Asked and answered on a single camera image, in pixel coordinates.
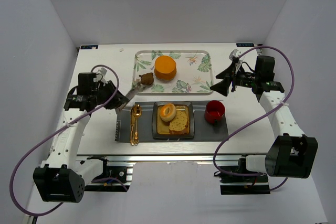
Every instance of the gray placemat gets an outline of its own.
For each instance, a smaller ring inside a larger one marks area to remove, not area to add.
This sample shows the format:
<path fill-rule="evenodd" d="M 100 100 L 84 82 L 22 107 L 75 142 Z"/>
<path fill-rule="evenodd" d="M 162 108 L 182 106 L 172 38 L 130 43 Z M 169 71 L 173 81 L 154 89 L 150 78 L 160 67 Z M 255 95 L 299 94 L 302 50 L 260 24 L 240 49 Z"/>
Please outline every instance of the gray placemat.
<path fill-rule="evenodd" d="M 194 108 L 195 136 L 193 139 L 153 139 L 152 113 L 154 102 L 137 102 L 142 108 L 138 119 L 139 143 L 162 141 L 220 142 L 228 137 L 225 115 L 217 125 L 209 124 L 204 119 L 205 106 L 209 101 L 191 101 Z M 131 134 L 131 107 L 126 106 L 117 116 L 115 139 L 117 142 L 129 143 Z"/>

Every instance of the white wall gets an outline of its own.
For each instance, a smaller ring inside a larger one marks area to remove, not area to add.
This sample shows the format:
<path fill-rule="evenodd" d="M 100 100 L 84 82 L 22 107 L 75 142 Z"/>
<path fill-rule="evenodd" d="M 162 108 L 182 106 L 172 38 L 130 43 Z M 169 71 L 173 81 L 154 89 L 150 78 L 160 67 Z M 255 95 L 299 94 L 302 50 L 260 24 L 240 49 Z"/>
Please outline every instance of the white wall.
<path fill-rule="evenodd" d="M 301 128 L 319 142 L 312 174 L 329 223 L 336 223 L 335 43 L 336 0 L 287 0 L 265 42 L 283 50 L 293 64 L 290 108 Z M 276 68 L 276 78 L 288 90 L 286 63 L 279 60 Z"/>
<path fill-rule="evenodd" d="M 0 0 L 0 6 L 0 222 L 21 223 L 9 177 L 19 158 L 55 129 L 76 50 L 50 0 Z M 16 176 L 24 207 L 46 149 L 26 159 Z"/>
<path fill-rule="evenodd" d="M 264 42 L 286 0 L 51 0 L 76 46 Z"/>

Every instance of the red cup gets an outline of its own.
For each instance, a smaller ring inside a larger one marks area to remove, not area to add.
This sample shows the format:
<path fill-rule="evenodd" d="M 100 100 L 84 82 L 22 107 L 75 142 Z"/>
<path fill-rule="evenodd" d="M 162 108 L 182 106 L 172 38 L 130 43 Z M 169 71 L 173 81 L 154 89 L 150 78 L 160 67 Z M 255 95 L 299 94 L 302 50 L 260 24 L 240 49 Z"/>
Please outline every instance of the red cup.
<path fill-rule="evenodd" d="M 216 124 L 224 115 L 225 107 L 219 101 L 209 101 L 205 107 L 204 117 L 208 123 Z"/>

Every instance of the toast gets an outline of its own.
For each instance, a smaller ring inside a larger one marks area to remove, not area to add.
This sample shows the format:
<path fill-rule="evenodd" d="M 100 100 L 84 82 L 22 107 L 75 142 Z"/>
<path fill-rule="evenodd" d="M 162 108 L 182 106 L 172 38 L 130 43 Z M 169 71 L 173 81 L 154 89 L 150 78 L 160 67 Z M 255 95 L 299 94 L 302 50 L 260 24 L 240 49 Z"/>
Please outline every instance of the toast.
<path fill-rule="evenodd" d="M 169 132 L 176 135 L 188 133 L 188 117 L 185 112 L 176 112 L 176 116 L 169 123 Z"/>

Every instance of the gold knife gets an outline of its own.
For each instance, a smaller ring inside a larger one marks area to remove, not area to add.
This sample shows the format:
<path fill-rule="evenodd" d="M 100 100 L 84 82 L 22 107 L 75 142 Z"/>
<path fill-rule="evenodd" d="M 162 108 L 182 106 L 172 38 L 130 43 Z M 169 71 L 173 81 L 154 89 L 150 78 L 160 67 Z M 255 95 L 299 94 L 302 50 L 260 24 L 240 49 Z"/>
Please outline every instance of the gold knife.
<path fill-rule="evenodd" d="M 134 107 L 133 116 L 135 117 L 135 134 L 134 134 L 134 144 L 139 144 L 139 136 L 138 136 L 138 119 L 141 116 L 142 110 L 140 105 L 136 105 Z"/>
<path fill-rule="evenodd" d="M 135 117 L 134 117 L 135 105 L 131 109 L 131 136 L 130 144 L 134 146 L 134 127 L 135 127 Z"/>

